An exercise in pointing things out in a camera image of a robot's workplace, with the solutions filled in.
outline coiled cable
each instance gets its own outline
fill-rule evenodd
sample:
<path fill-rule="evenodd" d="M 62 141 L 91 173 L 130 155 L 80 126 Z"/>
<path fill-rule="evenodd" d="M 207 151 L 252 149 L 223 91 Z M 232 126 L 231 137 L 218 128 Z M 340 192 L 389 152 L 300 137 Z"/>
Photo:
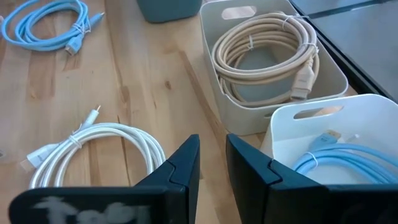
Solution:
<path fill-rule="evenodd" d="M 121 136 L 133 143 L 144 157 L 147 174 L 152 173 L 165 161 L 162 147 L 150 134 L 118 123 L 93 124 L 97 116 L 98 110 L 92 110 L 86 121 L 69 138 L 58 144 L 43 146 L 27 156 L 32 165 L 37 168 L 30 180 L 30 189 L 61 187 L 73 155 L 84 143 L 96 138 Z"/>
<path fill-rule="evenodd" d="M 12 19 L 15 18 L 22 10 L 38 1 L 39 0 L 30 0 L 25 2 L 4 19 L 1 26 L 1 33 L 4 39 L 10 44 L 36 51 L 51 51 L 65 47 L 67 52 L 74 55 L 80 50 L 85 34 L 91 32 L 91 29 L 97 25 L 104 15 L 104 13 L 99 13 L 89 19 L 87 5 L 79 0 L 53 1 L 24 16 L 16 25 L 14 31 L 16 40 L 11 39 L 6 31 Z M 53 12 L 63 10 L 74 10 L 78 13 L 78 18 L 70 30 L 47 40 L 37 38 L 32 33 L 31 30 L 33 26 L 41 18 Z"/>
<path fill-rule="evenodd" d="M 239 64 L 253 48 L 278 45 L 295 52 L 288 60 L 262 69 L 242 70 Z M 241 106 L 260 107 L 289 99 L 305 100 L 319 72 L 317 34 L 298 16 L 273 12 L 248 19 L 223 34 L 211 51 L 220 85 Z M 263 85 L 295 75 L 292 89 L 283 95 L 262 101 L 246 101 L 235 85 Z"/>
<path fill-rule="evenodd" d="M 319 165 L 343 166 L 353 169 L 374 184 L 396 184 L 398 178 L 389 169 L 374 162 L 368 157 L 347 152 L 354 150 L 373 156 L 383 161 L 389 167 L 398 168 L 398 161 L 375 149 L 356 144 L 327 144 L 316 147 L 309 153 L 304 154 L 293 166 L 293 170 L 305 175 Z"/>

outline white storage bin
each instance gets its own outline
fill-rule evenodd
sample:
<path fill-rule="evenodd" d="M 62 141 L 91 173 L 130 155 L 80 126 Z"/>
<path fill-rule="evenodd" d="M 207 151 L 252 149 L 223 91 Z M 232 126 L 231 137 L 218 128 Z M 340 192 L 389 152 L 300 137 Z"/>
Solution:
<path fill-rule="evenodd" d="M 294 118 L 302 111 L 331 107 L 342 108 L 332 114 Z M 329 129 L 339 132 L 346 141 L 357 134 L 358 138 L 350 143 L 398 158 L 398 105 L 379 95 L 350 96 L 279 108 L 272 115 L 261 151 L 292 168 L 308 151 L 309 144 Z M 321 184 L 367 183 L 357 173 L 340 166 L 319 166 L 307 177 Z"/>
<path fill-rule="evenodd" d="M 297 13 L 286 0 L 216 1 L 206 3 L 201 8 L 203 52 L 218 111 L 220 112 L 221 121 L 225 128 L 238 135 L 265 132 L 272 113 L 283 105 L 292 104 L 284 103 L 260 108 L 247 108 L 236 104 L 230 97 L 223 93 L 220 87 L 213 62 L 211 61 L 211 50 L 218 38 L 227 30 L 248 19 L 247 17 L 223 19 L 221 15 L 225 9 L 244 6 L 255 8 L 256 13 L 253 16 L 275 11 L 283 11 L 290 15 Z M 312 92 L 308 96 L 308 101 L 325 100 L 342 96 L 348 87 L 346 77 L 320 42 L 318 42 L 318 48 L 320 49 L 320 71 Z M 279 58 L 280 55 L 278 54 L 280 53 L 280 48 L 275 50 L 273 48 L 255 49 L 248 54 L 240 67 L 245 69 L 269 67 L 277 62 L 281 62 L 276 60 L 276 58 Z M 271 83 L 270 85 L 238 86 L 238 91 L 248 101 L 265 100 L 287 92 L 292 86 L 293 78 L 290 77 L 280 82 Z"/>

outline bin handle hole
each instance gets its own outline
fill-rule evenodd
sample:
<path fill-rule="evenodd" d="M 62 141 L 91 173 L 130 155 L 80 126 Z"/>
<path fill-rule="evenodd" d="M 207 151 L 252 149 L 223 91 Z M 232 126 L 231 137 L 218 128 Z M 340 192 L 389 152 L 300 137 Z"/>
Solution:
<path fill-rule="evenodd" d="M 344 106 L 329 106 L 326 108 L 315 108 L 310 110 L 303 110 L 294 115 L 294 119 L 310 119 L 320 116 L 330 116 L 341 111 Z"/>
<path fill-rule="evenodd" d="M 257 8 L 255 6 L 242 6 L 242 7 L 231 7 L 224 9 L 221 13 L 223 19 L 241 19 L 252 17 L 256 14 Z"/>

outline cable connector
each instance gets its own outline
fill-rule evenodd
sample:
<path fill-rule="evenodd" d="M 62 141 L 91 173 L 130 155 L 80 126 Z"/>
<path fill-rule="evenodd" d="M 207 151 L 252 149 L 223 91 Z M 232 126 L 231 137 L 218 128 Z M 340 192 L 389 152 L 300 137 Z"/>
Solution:
<path fill-rule="evenodd" d="M 89 113 L 89 115 L 88 115 L 87 118 L 85 119 L 85 122 L 83 122 L 83 123 L 81 124 L 81 126 L 80 126 L 79 129 L 85 129 L 85 128 L 87 128 L 87 127 L 93 125 L 94 122 L 95 122 L 95 119 L 97 119 L 97 117 L 98 117 L 98 115 L 99 115 L 99 113 L 100 113 L 100 108 L 101 108 L 101 105 L 98 105 L 98 106 L 97 106 L 97 109 L 91 110 L 91 112 Z"/>
<path fill-rule="evenodd" d="M 59 144 L 48 144 L 42 146 L 40 149 L 28 154 L 26 158 L 32 164 L 32 166 L 38 168 L 58 146 Z"/>
<path fill-rule="evenodd" d="M 105 12 L 97 13 L 90 19 L 90 27 L 95 28 L 97 24 L 100 23 L 102 18 L 104 17 Z"/>
<path fill-rule="evenodd" d="M 292 86 L 291 100 L 306 100 L 311 93 L 315 82 L 315 74 L 312 70 L 313 59 L 308 59 L 297 72 Z"/>
<path fill-rule="evenodd" d="M 335 144 L 337 143 L 340 137 L 341 137 L 340 133 L 332 130 L 327 130 L 325 133 L 321 134 L 313 142 L 311 142 L 309 151 L 312 151 L 314 149 L 317 149 L 319 147 L 328 144 Z"/>
<path fill-rule="evenodd" d="M 81 46 L 83 45 L 83 34 L 80 34 L 76 37 L 72 37 L 69 42 L 65 46 L 65 50 L 70 54 L 70 55 L 75 55 L 79 50 L 81 49 Z"/>

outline wooden table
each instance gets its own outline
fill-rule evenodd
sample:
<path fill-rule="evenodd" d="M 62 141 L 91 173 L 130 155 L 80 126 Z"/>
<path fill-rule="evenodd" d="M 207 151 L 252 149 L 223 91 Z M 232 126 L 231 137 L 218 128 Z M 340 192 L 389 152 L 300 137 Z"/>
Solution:
<path fill-rule="evenodd" d="M 24 0 L 0 2 L 8 15 Z M 198 16 L 166 24 L 146 23 L 133 0 L 86 0 L 90 14 L 105 12 L 74 57 L 31 52 L 0 38 L 0 223 L 9 202 L 27 189 L 26 155 L 59 142 L 96 105 L 97 122 L 119 122 L 153 135 L 169 157 L 191 134 L 201 140 L 197 223 L 240 223 L 224 154 L 226 131 L 203 60 Z M 61 12 L 42 19 L 38 37 L 68 30 L 76 19 Z M 244 138 L 259 146 L 262 135 Z M 121 138 L 86 144 L 73 158 L 66 184 L 129 186 L 146 174 L 138 150 Z"/>

